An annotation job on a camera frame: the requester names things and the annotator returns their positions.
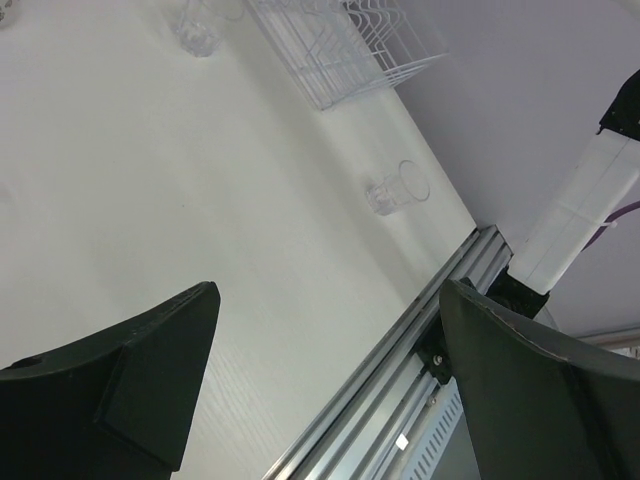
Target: wire rack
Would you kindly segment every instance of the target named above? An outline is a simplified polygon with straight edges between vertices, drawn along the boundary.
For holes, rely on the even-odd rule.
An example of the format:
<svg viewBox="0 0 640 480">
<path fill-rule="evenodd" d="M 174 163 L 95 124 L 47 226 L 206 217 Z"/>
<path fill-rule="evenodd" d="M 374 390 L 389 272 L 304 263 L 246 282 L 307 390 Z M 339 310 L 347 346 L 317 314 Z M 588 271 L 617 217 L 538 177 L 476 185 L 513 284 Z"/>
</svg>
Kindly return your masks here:
<svg viewBox="0 0 640 480">
<path fill-rule="evenodd" d="M 424 24 L 424 12 L 416 15 L 422 25 L 413 25 L 397 0 L 246 2 L 300 88 L 322 110 L 396 86 L 446 54 L 435 27 Z"/>
</svg>

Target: cable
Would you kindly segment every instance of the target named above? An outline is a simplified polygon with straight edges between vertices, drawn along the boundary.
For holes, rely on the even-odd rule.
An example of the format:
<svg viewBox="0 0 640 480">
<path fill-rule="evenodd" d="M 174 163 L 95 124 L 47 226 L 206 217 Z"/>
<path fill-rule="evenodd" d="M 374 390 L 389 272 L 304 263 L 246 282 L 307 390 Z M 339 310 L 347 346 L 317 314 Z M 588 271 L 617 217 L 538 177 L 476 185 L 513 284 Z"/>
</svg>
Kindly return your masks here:
<svg viewBox="0 0 640 480">
<path fill-rule="evenodd" d="M 619 219 L 620 217 L 626 215 L 627 213 L 631 213 L 635 210 L 640 209 L 640 201 L 637 202 L 633 202 L 630 203 L 629 205 L 627 205 L 626 207 L 622 207 L 620 210 L 616 210 L 615 212 L 613 212 L 611 215 L 609 215 L 607 217 L 607 219 L 605 220 L 605 223 L 613 223 L 615 222 L 617 219 Z M 582 249 L 582 251 L 584 252 L 587 248 L 589 248 L 591 245 L 593 245 L 593 243 L 600 238 L 600 235 L 602 235 L 605 230 L 609 228 L 609 225 L 605 225 L 603 227 L 600 227 L 596 233 L 593 234 L 593 237 L 591 237 L 591 240 L 589 240 L 587 242 L 587 244 L 584 246 L 584 248 Z"/>
</svg>

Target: upside-down glass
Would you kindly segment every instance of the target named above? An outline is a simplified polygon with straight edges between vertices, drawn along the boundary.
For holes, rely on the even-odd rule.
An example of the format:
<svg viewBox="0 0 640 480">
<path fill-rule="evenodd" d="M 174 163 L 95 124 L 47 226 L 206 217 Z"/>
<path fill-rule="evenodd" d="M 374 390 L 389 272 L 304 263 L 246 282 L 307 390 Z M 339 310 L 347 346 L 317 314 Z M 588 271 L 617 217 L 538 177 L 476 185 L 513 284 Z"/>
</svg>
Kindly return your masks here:
<svg viewBox="0 0 640 480">
<path fill-rule="evenodd" d="M 195 57 L 208 57 L 222 41 L 226 23 L 244 14 L 240 0 L 186 0 L 176 34 Z"/>
</svg>

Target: clear glass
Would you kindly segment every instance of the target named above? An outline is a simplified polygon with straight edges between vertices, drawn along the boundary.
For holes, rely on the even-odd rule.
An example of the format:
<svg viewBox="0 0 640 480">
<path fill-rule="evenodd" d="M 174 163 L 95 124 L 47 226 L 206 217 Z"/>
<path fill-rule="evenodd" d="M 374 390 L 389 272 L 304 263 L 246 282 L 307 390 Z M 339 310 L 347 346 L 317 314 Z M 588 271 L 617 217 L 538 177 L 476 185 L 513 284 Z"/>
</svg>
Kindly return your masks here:
<svg viewBox="0 0 640 480">
<path fill-rule="evenodd" d="M 397 173 L 367 191 L 367 201 L 378 215 L 389 215 L 407 205 L 426 201 L 429 193 L 424 172 L 412 161 L 404 160 Z"/>
<path fill-rule="evenodd" d="M 176 28 L 180 45 L 195 57 L 208 57 L 222 41 L 226 23 L 243 15 L 240 0 L 187 0 Z"/>
</svg>

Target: white countertop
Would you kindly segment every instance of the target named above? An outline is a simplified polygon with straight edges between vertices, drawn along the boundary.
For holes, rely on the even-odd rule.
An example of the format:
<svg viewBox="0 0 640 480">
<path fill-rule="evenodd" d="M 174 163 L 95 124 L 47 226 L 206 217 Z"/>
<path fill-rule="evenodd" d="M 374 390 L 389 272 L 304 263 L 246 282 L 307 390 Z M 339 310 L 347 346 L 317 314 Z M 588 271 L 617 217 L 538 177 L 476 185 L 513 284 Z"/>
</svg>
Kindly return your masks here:
<svg viewBox="0 0 640 480">
<path fill-rule="evenodd" d="M 0 364 L 213 280 L 218 329 L 173 478 L 260 478 L 471 217 L 395 92 L 314 110 L 250 15 L 195 59 L 171 4 L 20 7 L 0 30 Z M 431 198 L 378 217 L 365 188 L 403 159 Z"/>
</svg>

